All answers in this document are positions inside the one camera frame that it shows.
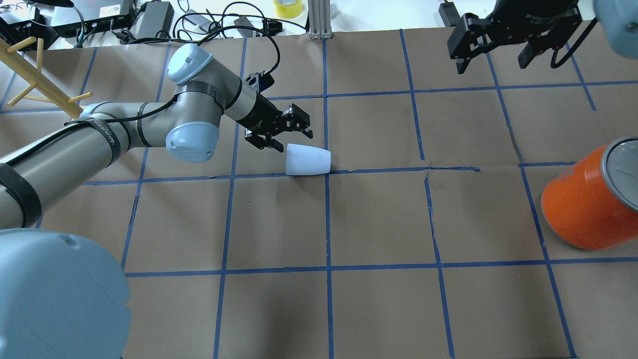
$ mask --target orange container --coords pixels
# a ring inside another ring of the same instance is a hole
[[[554,232],[582,249],[638,238],[638,137],[602,146],[552,179],[541,206]]]

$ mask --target yellow tape roll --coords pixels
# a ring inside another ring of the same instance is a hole
[[[272,0],[275,4],[277,16],[282,19],[292,19],[298,17],[304,9],[304,3],[301,0]]]

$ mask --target blue tape line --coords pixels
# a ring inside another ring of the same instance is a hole
[[[246,67],[246,47],[248,39],[244,38],[241,54],[241,70],[239,77],[244,78]],[[235,194],[235,173],[237,172],[237,147],[239,145],[239,124],[235,124],[235,139],[233,144],[233,162],[230,169],[230,186],[228,188],[228,207],[226,208],[226,229],[224,232],[224,251],[221,257],[221,273],[219,277],[219,295],[217,297],[217,319],[215,321],[215,335],[212,347],[213,359],[219,358],[219,338],[221,337],[221,316],[224,307],[224,292],[226,288],[226,269],[228,266],[228,246],[230,244],[230,224],[232,223],[233,197]]]
[[[333,170],[330,174],[355,174],[355,173],[386,173],[386,172],[418,172],[418,171],[426,171],[426,170],[450,170],[450,171],[474,171],[479,172],[480,167],[404,167],[404,168],[379,168],[379,169],[340,169]]]
[[[412,263],[412,264],[360,264],[353,266],[333,266],[333,271],[350,270],[404,270],[404,269],[428,269],[438,268],[436,263]]]
[[[496,86],[496,93],[498,94],[498,100],[501,103],[501,110],[503,110],[503,116],[505,117],[505,123],[507,124],[507,128],[510,131],[510,138],[512,139],[512,145],[516,150],[516,155],[518,156],[519,162],[525,162],[523,158],[523,152],[516,142],[516,136],[514,135],[514,128],[512,127],[512,123],[510,122],[510,115],[507,113],[507,107],[505,106],[505,100],[503,99],[503,92],[501,91],[501,87],[498,84],[498,77],[496,76],[496,71],[494,70],[494,64],[492,63],[492,57],[487,55],[487,63],[489,65],[489,70],[492,72],[492,78],[494,79],[494,85]]]
[[[571,166],[576,162],[535,162],[528,164],[519,164],[519,167],[550,167],[550,166]]]
[[[405,67],[408,71],[408,83],[410,84],[410,98],[412,99],[412,114],[414,115],[414,126],[417,130],[417,142],[419,144],[419,156],[424,161],[426,158],[423,154],[423,141],[421,139],[421,126],[419,125],[419,114],[417,112],[417,99],[414,96],[414,83],[412,82],[412,70],[410,69],[410,58],[408,57],[408,48],[405,45],[405,37],[403,36],[403,29],[399,29],[399,36],[401,37],[401,46],[403,48],[403,57],[405,58]]]
[[[587,86],[633,85],[633,84],[638,84],[638,80],[585,82],[585,85]]]
[[[0,114],[36,114],[40,112],[62,112],[61,109],[37,109],[37,110],[6,110],[0,111]]]
[[[567,50],[571,49],[568,43],[565,44],[567,46]],[[582,89],[585,91],[585,96],[587,96],[587,100],[590,102],[591,109],[596,111],[596,105],[594,104],[594,100],[591,98],[591,94],[589,89],[587,88],[587,84],[585,83],[585,79],[582,77],[581,69],[578,67],[578,62],[576,61],[576,56],[572,55],[572,63],[574,64],[574,68],[576,69],[576,74],[578,74],[578,79],[581,81]]]
[[[162,69],[162,74],[161,77],[159,78],[159,89],[158,89],[158,94],[155,96],[155,102],[159,102],[160,101],[160,96],[161,96],[161,88],[162,86],[164,86],[164,78],[166,77],[166,74],[168,72],[168,61],[170,60],[170,48],[171,46],[168,45],[166,46],[166,55],[164,56],[164,67]]]
[[[328,95],[328,50],[325,39],[322,39],[323,94]]]
[[[84,81],[82,83],[82,88],[80,89],[80,93],[78,95],[81,95],[84,93],[84,91],[86,90],[86,84],[89,83],[89,77],[91,76],[91,70],[93,70],[93,64],[95,63],[95,57],[98,55],[98,49],[99,47],[94,47],[93,48],[93,55],[91,55],[91,61],[89,62],[89,68],[86,70],[86,75],[84,76]]]
[[[246,69],[246,47],[248,45],[248,38],[244,38],[244,42],[241,47],[241,67],[239,69],[239,77],[244,79],[244,70]]]
[[[122,261],[120,266],[122,270],[126,266],[126,258],[128,257],[128,247],[131,244],[131,235],[133,234],[133,225],[135,224],[135,214],[137,213],[137,204],[140,201],[140,194],[142,193],[142,179],[144,178],[144,169],[146,168],[146,160],[149,157],[149,149],[144,149],[144,157],[142,158],[142,168],[140,169],[140,177],[137,181],[137,190],[135,191],[135,200],[133,201],[133,209],[131,210],[131,218],[128,222],[128,229],[126,230],[126,241],[124,242],[124,250],[122,251]]]
[[[167,46],[166,49],[166,58],[164,59],[164,67],[162,68],[158,91],[155,95],[155,100],[159,101],[161,96],[161,88],[164,83],[164,77],[166,76],[167,68],[168,68],[168,55],[170,53],[170,46]],[[122,261],[120,262],[120,266],[122,270],[126,266],[126,258],[128,257],[128,248],[131,244],[131,235],[133,234],[133,226],[135,224],[135,215],[137,214],[137,205],[140,201],[140,194],[142,193],[142,185],[144,184],[144,171],[146,170],[146,161],[149,158],[149,149],[144,149],[144,157],[142,158],[142,166],[140,168],[140,176],[137,180],[137,190],[135,192],[135,200],[133,201],[133,209],[131,210],[131,219],[128,222],[128,230],[126,231],[126,241],[124,242],[124,250],[122,252]]]
[[[524,164],[528,167],[541,165],[565,165],[563,162],[549,162],[548,164]],[[405,168],[379,168],[379,169],[355,169],[355,170],[335,170],[329,174],[357,174],[357,173],[387,173],[387,172],[418,172],[418,171],[474,171],[479,172],[480,167],[405,167]],[[273,178],[286,177],[283,172],[278,173],[257,173],[257,174],[236,174],[236,175],[220,175],[220,176],[194,176],[194,177],[166,177],[166,178],[144,178],[142,183],[156,182],[177,182],[177,181],[209,181],[209,180],[241,180],[245,178]],[[84,186],[112,186],[112,185],[130,185],[138,183],[138,179],[126,179],[122,181],[89,181]]]
[[[602,257],[602,258],[550,259],[549,262],[551,264],[622,263],[622,262],[638,262],[638,257]]]
[[[539,85],[509,85],[500,86],[501,89],[542,89],[542,88],[579,88],[582,84],[539,84]]]
[[[17,74],[14,72],[13,75],[11,76],[11,80],[9,80],[9,84],[6,87],[6,91],[4,92],[4,95],[2,96],[2,100],[0,101],[0,109],[2,109],[4,107],[4,104],[6,103],[6,98],[9,97],[9,92],[11,91],[11,87],[13,86],[13,81],[15,81],[15,77],[17,76]]]
[[[303,273],[307,271],[326,271],[324,266],[315,267],[281,267],[226,270],[226,275],[263,274],[263,273]]]
[[[577,258],[577,259],[550,259],[551,264],[587,264],[587,263],[631,263],[638,262],[638,257],[603,257],[603,258]],[[364,270],[411,270],[411,269],[436,269],[442,268],[476,268],[476,267],[507,267],[507,266],[544,266],[544,259],[531,261],[493,261],[493,262],[450,262],[450,263],[408,263],[408,264],[358,264],[330,266],[330,271],[364,271]],[[306,273],[328,271],[327,266],[311,267],[280,267],[280,268],[248,268],[226,269],[225,275],[246,275],[264,273]],[[221,275],[221,270],[195,270],[195,271],[156,271],[156,272],[131,272],[127,277],[188,277],[195,275]]]
[[[285,177],[286,174],[283,172],[278,173],[261,173],[261,174],[236,174],[234,178],[271,178],[271,177]]]
[[[218,275],[220,270],[189,270],[189,271],[147,271],[147,272],[133,272],[125,273],[128,278],[139,277],[187,277],[196,275]]]
[[[545,265],[545,261],[539,259],[535,261],[456,262],[442,263],[441,265],[443,266],[443,268],[538,266]]]
[[[114,186],[114,185],[133,185],[138,183],[138,179],[129,179],[125,181],[88,181],[83,186]]]
[[[178,181],[207,181],[207,180],[229,180],[231,176],[195,176],[195,177],[166,177],[166,178],[146,178],[144,183],[153,182],[178,182]]]
[[[328,94],[328,55],[326,39],[322,39],[323,94]],[[323,148],[329,149],[328,97],[323,98]],[[328,310],[328,358],[334,359],[334,321],[332,317],[332,248],[330,245],[330,175],[324,175],[325,185],[325,253],[326,293]]]
[[[547,247],[545,247],[545,238],[543,238],[543,232],[540,229],[540,221],[538,220],[538,215],[536,213],[536,206],[534,205],[534,198],[531,195],[530,184],[527,180],[527,174],[525,173],[525,168],[521,168],[521,177],[523,178],[523,185],[525,186],[525,192],[527,193],[527,200],[530,203],[531,215],[534,218],[534,225],[536,226],[536,232],[538,234],[538,240],[540,242],[540,248],[543,251],[543,257],[545,259],[545,265],[547,267],[547,274],[549,276],[549,281],[552,285],[552,291],[554,292],[554,299],[556,300],[556,308],[558,309],[558,315],[560,317],[561,324],[563,325],[563,333],[565,334],[565,340],[567,342],[567,348],[569,348],[569,353],[572,358],[576,358],[576,351],[574,350],[574,343],[572,342],[572,336],[569,332],[569,326],[567,325],[567,319],[565,317],[565,312],[563,311],[563,304],[560,299],[560,294],[558,292],[558,286],[556,285],[556,278],[554,278],[554,270],[552,269],[551,262],[549,260],[549,254],[547,253]]]
[[[38,219],[38,223],[36,223],[36,227],[35,228],[40,228],[40,226],[42,225],[42,220],[44,219],[44,215],[40,216],[40,219]]]
[[[408,90],[404,91],[376,91],[376,92],[353,92],[353,93],[327,93],[327,97],[356,97],[356,96],[383,96],[383,95],[407,95]]]
[[[484,91],[494,90],[495,86],[481,86],[477,88],[448,88],[448,89],[416,89],[414,93],[434,93],[434,92],[462,92],[462,91]]]
[[[324,95],[297,95],[297,96],[275,96],[275,97],[268,97],[268,99],[270,101],[276,101],[276,100],[302,100],[305,98],[322,98],[325,97]]]
[[[452,340],[452,327],[450,325],[450,313],[447,307],[447,294],[445,294],[445,281],[443,279],[443,265],[441,264],[441,253],[436,244],[436,231],[434,230],[434,219],[432,214],[432,195],[430,192],[430,183],[426,178],[426,198],[427,198],[427,214],[430,219],[430,231],[432,232],[432,244],[434,246],[434,258],[436,259],[436,269],[438,271],[439,291],[441,292],[441,305],[443,307],[443,320],[445,322],[445,335],[447,336],[447,347],[452,359],[454,356],[454,341]]]

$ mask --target cable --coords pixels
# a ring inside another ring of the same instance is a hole
[[[75,44],[75,47],[78,48],[78,49],[81,49],[82,46],[84,46],[84,42],[89,39],[89,36],[95,34],[96,29],[97,29],[97,27],[93,28],[91,31],[89,31],[87,34],[85,34],[84,37],[79,42],[77,42]]]
[[[139,119],[143,119],[149,116],[153,116],[155,114],[158,114],[161,111],[164,111],[165,109],[169,108],[173,103],[175,103],[177,101],[177,97],[179,95],[175,95],[173,96],[173,98],[171,98],[167,103],[164,103],[162,106],[158,107],[157,109],[154,109],[153,111],[150,112],[146,112],[145,114],[141,114],[139,116],[133,116],[133,117],[127,117],[127,118],[114,118],[114,119],[106,119],[105,122],[106,123],[118,123],[118,122],[129,122],[129,121],[137,121]],[[57,132],[54,132],[44,138],[42,138],[40,141],[36,142],[33,144],[32,147],[28,148],[27,150],[25,150],[24,152],[22,152],[21,154],[17,155],[16,157],[13,157],[12,159],[10,159],[9,161],[6,162],[6,164],[10,165],[10,166],[15,166],[17,164],[19,164],[20,162],[24,161],[27,157],[33,155],[34,153],[36,153],[37,151],[43,149],[45,146],[52,144],[55,141],[58,141],[60,139],[62,139],[63,137],[66,137],[69,134],[72,134],[73,132],[84,128],[84,127],[88,127],[90,126],[89,123],[85,122],[85,121],[72,121],[69,122],[64,128],[60,129]]]
[[[184,8],[182,7],[182,1],[186,1],[186,7],[187,7],[186,10],[184,10]],[[179,6],[179,9],[182,10],[183,12],[187,12],[188,10],[191,9],[191,3],[188,0],[177,0],[177,5]]]
[[[223,32],[224,30],[230,30],[230,29],[247,29],[247,30],[252,30],[252,31],[256,31],[259,32],[263,35],[263,37],[268,38],[268,40],[271,41],[272,45],[275,48],[275,51],[277,52],[277,61],[275,61],[275,65],[272,66],[272,68],[268,71],[266,71],[266,73],[264,75],[268,75],[270,73],[272,73],[277,67],[279,67],[279,62],[281,61],[281,52],[279,51],[279,46],[277,46],[277,43],[275,42],[275,40],[272,38],[272,36],[268,35],[266,33],[265,30],[263,29],[257,29],[256,27],[251,27],[251,26],[240,26],[240,25],[233,25],[233,26],[226,26],[226,27],[222,27],[221,29],[215,30],[213,32],[211,32],[210,34],[206,35],[204,38],[202,38],[201,40],[199,40],[197,42],[197,46],[200,46],[201,44],[212,40],[215,36],[217,36],[217,34],[219,34],[220,32]]]
[[[209,11],[207,10],[207,12],[206,12],[206,13],[187,13],[187,14],[184,14],[184,15],[181,15],[180,17],[178,17],[178,18],[177,18],[177,20],[175,21],[175,25],[173,25],[173,30],[172,30],[172,33],[173,33],[173,37],[174,37],[174,38],[175,38],[175,37],[178,37],[178,36],[177,36],[177,33],[176,33],[178,23],[179,23],[180,21],[181,21],[181,22],[183,22],[183,21],[184,21],[184,19],[185,19],[186,17],[193,16],[193,15],[208,15],[208,16],[210,16],[210,17],[211,17],[211,19],[213,20],[213,24],[219,24],[219,22],[218,22],[218,21],[215,21],[215,19],[213,18],[213,16],[222,16],[222,15],[224,15],[224,16],[233,16],[233,17],[241,17],[241,16],[245,16],[245,17],[257,17],[257,18],[259,18],[259,19],[276,20],[276,21],[286,22],[286,23],[288,23],[288,24],[292,24],[292,25],[295,25],[295,26],[297,26],[297,27],[299,27],[299,28],[303,29],[305,32],[308,32],[308,29],[307,29],[306,27],[304,27],[304,26],[302,26],[302,25],[300,25],[300,24],[298,24],[298,23],[296,23],[296,22],[292,22],[292,21],[288,21],[288,20],[283,20],[283,19],[274,19],[274,18],[272,18],[272,17],[262,17],[261,15],[240,15],[240,14],[238,14],[238,13],[219,14],[219,13],[211,13],[211,12],[209,12]],[[189,32],[189,33],[191,33],[191,34],[202,34],[202,33],[198,33],[198,32],[196,32],[196,31],[192,31],[192,30],[186,30],[186,29],[184,29],[184,31]]]
[[[126,117],[126,118],[112,118],[112,119],[106,119],[105,122],[106,123],[119,123],[119,122],[130,122],[130,121],[137,121],[139,119],[143,119],[143,118],[147,118],[153,115],[156,115],[162,111],[164,111],[165,109],[169,108],[173,103],[175,103],[177,101],[177,97],[178,95],[174,95],[167,103],[164,103],[162,106],[159,106],[157,109],[154,109],[153,111],[149,111],[146,112],[145,114],[141,114],[138,116],[133,116],[133,117]]]
[[[585,40],[587,35],[590,34],[591,30],[594,28],[594,26],[596,26],[596,24],[598,24],[598,19],[593,18],[590,24],[587,25],[587,27],[585,27],[585,30],[583,30],[582,34],[578,37],[578,40],[574,42],[574,46],[572,46],[572,48],[569,49],[569,51],[567,51],[567,53],[563,56],[563,58],[561,58],[560,61],[558,62],[556,62],[556,58],[558,57],[558,50],[554,50],[554,54],[552,55],[552,61],[549,63],[549,66],[551,68],[559,68],[565,62],[567,62],[567,60],[569,60],[570,57],[574,55],[574,53],[576,52],[576,49],[578,49],[578,46],[582,44],[582,42]]]
[[[80,17],[80,34],[78,35],[78,37],[76,37],[76,43],[73,46],[73,48],[77,48],[77,45],[80,44],[80,46],[82,46],[82,44],[84,43],[84,16],[82,16],[82,13],[80,12],[80,10],[78,10],[78,8],[74,5],[73,8],[75,9],[75,11],[77,11],[78,16]]]
[[[221,12],[221,20],[219,21],[221,28],[224,28],[224,18],[226,17],[226,11],[228,10],[229,7],[233,6],[233,5],[238,5],[238,4],[244,4],[244,5],[248,5],[248,6],[252,6],[253,8],[257,9],[257,11],[259,11],[259,14],[262,16],[262,18],[266,18],[266,15],[263,14],[263,11],[261,9],[259,9],[257,6],[251,4],[251,3],[247,3],[245,1],[233,1],[232,3],[226,5],[226,7],[224,8],[224,11]],[[226,37],[226,33],[224,33],[224,31],[221,32],[221,34]]]

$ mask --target light blue joint cap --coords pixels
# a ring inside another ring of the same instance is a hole
[[[119,261],[87,238],[0,231],[0,358],[113,359],[130,292]]]
[[[638,59],[638,2],[598,0],[594,12],[605,28],[609,46],[620,56]]]
[[[166,136],[166,150],[186,162],[206,162],[217,147],[219,128],[208,122],[188,122],[173,128]]]
[[[177,49],[168,63],[168,77],[177,85],[202,71],[212,60],[212,55],[194,43],[187,43]]]

